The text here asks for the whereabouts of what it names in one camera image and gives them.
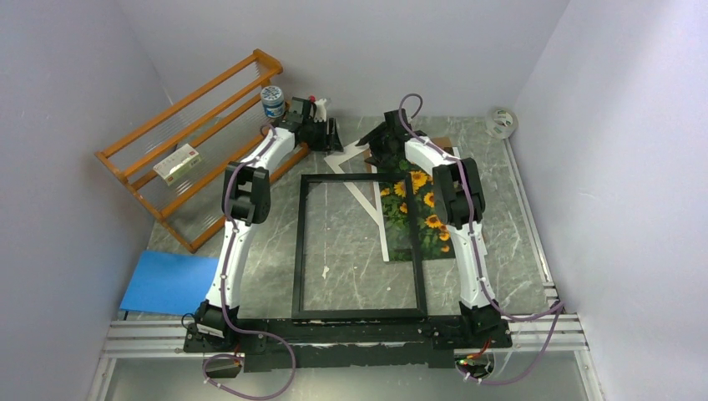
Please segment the white mat board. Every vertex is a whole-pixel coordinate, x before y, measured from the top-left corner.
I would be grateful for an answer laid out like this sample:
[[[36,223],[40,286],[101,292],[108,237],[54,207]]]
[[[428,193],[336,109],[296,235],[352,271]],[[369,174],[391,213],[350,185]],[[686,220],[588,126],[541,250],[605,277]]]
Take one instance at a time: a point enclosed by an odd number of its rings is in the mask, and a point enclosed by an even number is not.
[[[381,247],[382,259],[384,262],[390,261],[384,223],[382,217],[382,202],[380,200],[380,182],[353,182],[346,183],[345,187],[354,196],[354,199],[359,202],[364,211],[372,218],[378,226],[378,238]]]

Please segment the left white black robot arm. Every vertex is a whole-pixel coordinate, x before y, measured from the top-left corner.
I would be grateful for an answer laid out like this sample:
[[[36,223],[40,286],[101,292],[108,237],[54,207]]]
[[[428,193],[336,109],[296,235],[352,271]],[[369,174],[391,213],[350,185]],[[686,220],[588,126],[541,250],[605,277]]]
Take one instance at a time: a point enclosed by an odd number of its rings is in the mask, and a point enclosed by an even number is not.
[[[271,174],[298,145],[314,151],[342,151],[336,120],[327,115],[328,99],[294,98],[276,124],[266,126],[265,138],[225,171],[222,211],[225,231],[219,267],[206,299],[195,313],[195,328],[219,351],[239,339],[235,325],[246,259],[256,229],[271,208]]]

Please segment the black picture frame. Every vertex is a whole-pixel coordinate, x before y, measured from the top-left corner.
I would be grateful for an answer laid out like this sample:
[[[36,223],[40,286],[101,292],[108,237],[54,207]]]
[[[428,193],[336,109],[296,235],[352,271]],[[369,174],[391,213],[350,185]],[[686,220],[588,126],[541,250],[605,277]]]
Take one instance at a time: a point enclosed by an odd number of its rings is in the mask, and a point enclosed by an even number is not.
[[[406,188],[408,203],[409,240],[411,242],[412,270],[416,306],[398,309],[351,309],[351,310],[306,310],[305,295],[305,245],[306,245],[306,201],[311,184],[353,183],[353,182],[402,182]],[[309,174],[301,177],[299,210],[297,221],[296,257],[292,294],[291,317],[298,321],[324,322],[375,322],[398,319],[423,320],[427,318],[427,298],[422,269],[422,252],[417,228],[417,209],[412,203],[412,179],[407,173],[345,173]]]

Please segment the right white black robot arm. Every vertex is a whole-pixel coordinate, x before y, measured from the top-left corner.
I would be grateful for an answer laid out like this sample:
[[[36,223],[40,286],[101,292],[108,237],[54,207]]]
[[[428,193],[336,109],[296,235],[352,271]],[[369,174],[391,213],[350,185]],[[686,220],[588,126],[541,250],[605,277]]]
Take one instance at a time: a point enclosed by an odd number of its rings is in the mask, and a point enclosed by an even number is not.
[[[481,220],[486,203],[476,162],[460,159],[414,131],[404,109],[386,112],[384,121],[357,144],[369,147],[376,167],[404,159],[432,177],[435,214],[448,229],[459,272],[459,336],[468,346],[482,345],[503,327],[503,319],[485,277]]]

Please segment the sunflower photo print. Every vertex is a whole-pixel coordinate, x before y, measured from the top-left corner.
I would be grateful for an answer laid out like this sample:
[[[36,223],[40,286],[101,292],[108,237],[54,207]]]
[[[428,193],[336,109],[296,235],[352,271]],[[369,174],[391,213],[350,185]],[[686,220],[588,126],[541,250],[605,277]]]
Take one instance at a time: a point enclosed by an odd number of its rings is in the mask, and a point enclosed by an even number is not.
[[[453,245],[448,228],[434,210],[433,178],[412,162],[396,158],[379,167],[379,173],[407,172],[412,183],[412,196],[406,192],[406,182],[381,181],[380,200],[390,261],[411,261],[409,217],[416,212],[418,243],[423,260],[453,258]]]

